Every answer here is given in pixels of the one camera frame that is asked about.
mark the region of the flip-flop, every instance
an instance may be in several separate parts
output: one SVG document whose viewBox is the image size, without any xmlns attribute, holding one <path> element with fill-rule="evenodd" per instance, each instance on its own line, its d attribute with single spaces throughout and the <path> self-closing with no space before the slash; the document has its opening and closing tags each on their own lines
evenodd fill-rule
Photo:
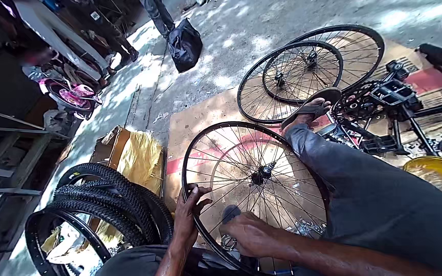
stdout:
<svg viewBox="0 0 442 276">
<path fill-rule="evenodd" d="M 296 110 L 291 116 L 287 117 L 281 124 L 281 128 L 284 129 L 287 127 L 290 123 L 292 123 L 294 120 L 296 120 L 296 117 L 298 117 L 299 114 L 313 114 L 314 119 L 325 115 L 327 113 L 324 111 L 323 104 L 325 102 L 330 102 L 330 105 L 333 106 L 336 104 L 340 97 L 342 96 L 342 92 L 337 87 L 327 87 L 323 88 L 322 90 L 316 92 L 315 94 L 311 95 L 298 110 Z M 319 106 L 307 106 L 306 104 L 313 101 L 316 98 L 324 98 L 325 102 L 322 103 Z"/>
</svg>

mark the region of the wheel hub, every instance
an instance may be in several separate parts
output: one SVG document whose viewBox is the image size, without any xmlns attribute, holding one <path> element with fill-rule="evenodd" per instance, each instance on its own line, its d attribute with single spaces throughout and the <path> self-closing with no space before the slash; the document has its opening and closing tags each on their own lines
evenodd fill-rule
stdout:
<svg viewBox="0 0 442 276">
<path fill-rule="evenodd" d="M 311 53 L 309 53 L 306 56 L 306 61 L 308 62 L 308 71 L 309 72 L 314 72 L 316 70 L 316 65 L 317 65 L 317 54 L 315 51 L 311 51 Z"/>
<path fill-rule="evenodd" d="M 284 74 L 282 72 L 276 72 L 274 79 L 278 83 L 278 87 L 282 87 L 284 85 Z"/>
<path fill-rule="evenodd" d="M 272 175 L 272 169 L 275 167 L 276 162 L 272 162 L 266 166 L 260 166 L 258 168 L 258 171 L 254 172 L 251 175 L 251 183 L 249 184 L 249 186 L 254 186 L 254 185 L 263 185 L 264 184 L 264 179 L 269 179 Z"/>
</svg>

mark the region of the chainring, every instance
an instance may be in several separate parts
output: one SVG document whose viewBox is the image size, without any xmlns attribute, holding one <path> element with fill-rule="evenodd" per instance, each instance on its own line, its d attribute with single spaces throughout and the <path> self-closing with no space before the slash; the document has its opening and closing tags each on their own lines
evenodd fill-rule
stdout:
<svg viewBox="0 0 442 276">
<path fill-rule="evenodd" d="M 381 112 L 383 107 L 369 95 L 381 83 L 381 80 L 370 80 L 345 93 L 334 105 L 333 114 L 352 117 L 353 120 L 364 120 Z"/>
</svg>

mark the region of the gray trousers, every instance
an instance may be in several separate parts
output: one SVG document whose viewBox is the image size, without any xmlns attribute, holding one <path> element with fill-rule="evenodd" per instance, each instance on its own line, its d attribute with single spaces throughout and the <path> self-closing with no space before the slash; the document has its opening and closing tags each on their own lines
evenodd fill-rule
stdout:
<svg viewBox="0 0 442 276">
<path fill-rule="evenodd" d="M 160 34 L 166 39 L 175 24 L 162 0 L 141 0 L 144 9 L 155 24 Z"/>
<path fill-rule="evenodd" d="M 39 0 L 15 0 L 14 2 L 25 23 L 54 50 L 65 56 L 70 62 L 86 72 L 90 77 L 96 80 L 99 80 L 102 77 L 100 72 L 95 71 L 95 69 L 91 68 L 76 53 L 74 53 L 64 41 L 59 38 L 56 31 L 89 53 L 102 69 L 108 67 L 108 62 L 93 47 L 91 47 L 88 42 L 84 41 L 84 39 L 62 22 L 57 15 L 52 13 L 52 11 Z"/>
<path fill-rule="evenodd" d="M 442 271 L 441 191 L 371 155 L 326 141 L 305 124 L 291 128 L 285 138 L 332 193 L 323 239 L 369 248 Z M 141 271 L 141 275 L 152 276 L 165 250 L 164 246 L 126 250 L 105 263 L 97 275 Z M 231 269 L 214 252 L 194 248 L 185 273 L 235 275 Z M 319 275 L 303 267 L 295 268 L 294 273 Z"/>
</svg>

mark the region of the pink bicycle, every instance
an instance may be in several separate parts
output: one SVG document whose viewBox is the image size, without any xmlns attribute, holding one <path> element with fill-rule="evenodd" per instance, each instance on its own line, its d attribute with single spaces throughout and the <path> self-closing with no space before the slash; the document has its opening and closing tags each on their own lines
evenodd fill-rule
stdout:
<svg viewBox="0 0 442 276">
<path fill-rule="evenodd" d="M 43 78 L 39 80 L 39 86 L 44 95 L 48 94 L 59 105 L 74 111 L 73 115 L 80 120 L 88 120 L 95 103 L 103 103 L 89 86 L 71 84 L 66 79 Z"/>
</svg>

